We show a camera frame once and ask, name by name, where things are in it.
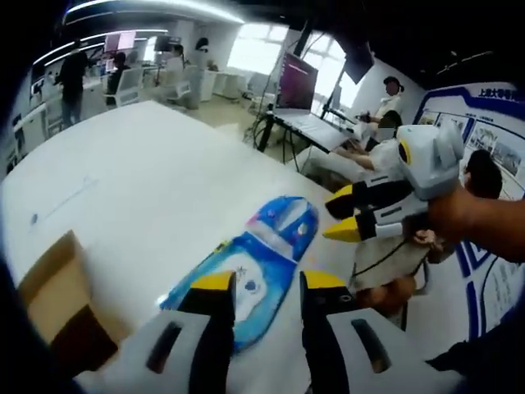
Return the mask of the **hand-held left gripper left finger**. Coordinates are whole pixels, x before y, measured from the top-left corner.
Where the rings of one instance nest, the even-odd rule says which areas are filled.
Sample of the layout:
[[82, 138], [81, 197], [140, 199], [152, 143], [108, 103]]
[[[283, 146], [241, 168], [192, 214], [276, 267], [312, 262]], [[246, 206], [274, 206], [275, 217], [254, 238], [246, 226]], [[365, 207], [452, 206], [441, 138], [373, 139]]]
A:
[[127, 337], [116, 358], [77, 382], [86, 393], [224, 393], [234, 347], [235, 273], [203, 276], [175, 310]]

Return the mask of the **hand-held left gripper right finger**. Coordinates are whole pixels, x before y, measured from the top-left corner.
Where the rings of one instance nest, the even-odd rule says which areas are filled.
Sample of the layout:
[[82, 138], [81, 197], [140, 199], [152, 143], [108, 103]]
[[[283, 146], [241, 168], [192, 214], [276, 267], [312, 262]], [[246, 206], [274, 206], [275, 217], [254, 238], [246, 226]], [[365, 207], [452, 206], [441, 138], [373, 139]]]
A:
[[432, 368], [405, 333], [373, 309], [353, 309], [337, 276], [299, 275], [302, 342], [313, 393], [454, 393], [462, 378]]

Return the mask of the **person's right hand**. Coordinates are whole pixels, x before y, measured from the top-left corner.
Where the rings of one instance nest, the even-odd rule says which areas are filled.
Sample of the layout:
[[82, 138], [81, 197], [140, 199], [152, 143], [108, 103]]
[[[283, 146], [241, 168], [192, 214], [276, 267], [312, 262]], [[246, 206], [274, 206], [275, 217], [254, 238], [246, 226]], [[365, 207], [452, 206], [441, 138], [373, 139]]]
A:
[[459, 188], [427, 203], [428, 227], [448, 241], [472, 241], [493, 254], [502, 255], [497, 224], [509, 201], [483, 199]]

